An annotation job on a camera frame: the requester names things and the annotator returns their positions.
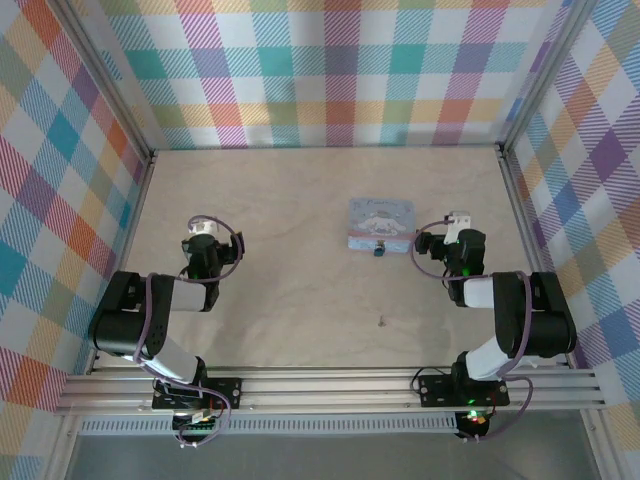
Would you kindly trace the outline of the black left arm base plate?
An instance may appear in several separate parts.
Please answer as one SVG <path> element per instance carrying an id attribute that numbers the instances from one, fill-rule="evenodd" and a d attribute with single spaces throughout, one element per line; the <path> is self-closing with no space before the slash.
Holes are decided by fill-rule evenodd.
<path id="1" fill-rule="evenodd" d="M 242 379 L 233 377 L 204 378 L 200 387 L 213 390 L 227 398 L 232 409 L 240 406 L 242 395 Z M 200 390 L 190 390 L 184 386 L 169 384 L 160 380 L 153 382 L 154 394 L 151 408 L 153 410 L 221 410 L 224 401 L 219 396 Z"/>

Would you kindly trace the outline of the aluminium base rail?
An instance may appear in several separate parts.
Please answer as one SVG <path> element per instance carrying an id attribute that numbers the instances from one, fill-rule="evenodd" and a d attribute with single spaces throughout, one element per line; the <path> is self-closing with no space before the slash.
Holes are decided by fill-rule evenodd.
<path id="1" fill-rule="evenodd" d="M 227 368 L 212 377 L 241 381 L 238 413 L 416 413 L 425 388 L 413 368 Z M 601 409 L 595 374 L 565 366 L 521 368 L 501 388 L 506 409 Z M 104 367 L 67 380 L 57 406 L 61 415 L 135 415 L 152 411 L 151 377 L 136 367 Z"/>

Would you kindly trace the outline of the aluminium side rail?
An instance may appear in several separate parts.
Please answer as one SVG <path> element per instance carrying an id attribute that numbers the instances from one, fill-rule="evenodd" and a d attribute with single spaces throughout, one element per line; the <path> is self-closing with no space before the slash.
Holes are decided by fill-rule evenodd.
<path id="1" fill-rule="evenodd" d="M 142 210 L 144 208 L 146 196 L 152 180 L 156 160 L 157 160 L 157 151 L 153 151 L 151 153 L 151 156 L 148 158 L 147 164 L 144 169 L 144 174 L 141 180 L 139 195 L 136 200 L 135 208 L 131 215 L 131 221 L 130 221 L 128 233 L 126 235 L 125 242 L 123 245 L 123 250 L 121 252 L 121 255 L 118 257 L 118 262 L 116 264 L 117 270 L 123 270 L 127 265 L 128 258 L 130 256 L 130 252 L 131 252 L 134 238 L 136 235 L 136 230 L 139 225 L 139 221 L 142 214 Z"/>

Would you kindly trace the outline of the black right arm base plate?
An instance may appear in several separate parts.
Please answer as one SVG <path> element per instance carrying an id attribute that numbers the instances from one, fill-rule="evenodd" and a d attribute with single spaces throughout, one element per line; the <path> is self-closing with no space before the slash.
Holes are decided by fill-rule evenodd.
<path id="1" fill-rule="evenodd" d="M 451 375 L 418 377 L 422 407 L 508 406 L 510 398 L 505 382 L 457 379 Z"/>

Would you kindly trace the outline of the aluminium frame post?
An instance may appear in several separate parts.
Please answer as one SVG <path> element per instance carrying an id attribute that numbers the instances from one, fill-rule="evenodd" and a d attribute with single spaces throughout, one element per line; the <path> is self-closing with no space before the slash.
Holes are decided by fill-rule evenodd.
<path id="1" fill-rule="evenodd" d="M 556 39 L 541 62 L 540 70 L 528 94 L 506 131 L 504 140 L 497 143 L 502 153 L 514 150 L 597 2 L 598 0 L 573 0 L 566 19 L 559 27 Z"/>
<path id="2" fill-rule="evenodd" d="M 56 12 L 63 28 L 85 62 L 98 90 L 103 94 L 127 137 L 132 141 L 134 149 L 144 160 L 150 161 L 153 158 L 154 149 L 149 146 L 139 129 L 116 83 L 112 80 L 102 56 L 94 46 L 70 0 L 48 0 L 48 3 Z"/>

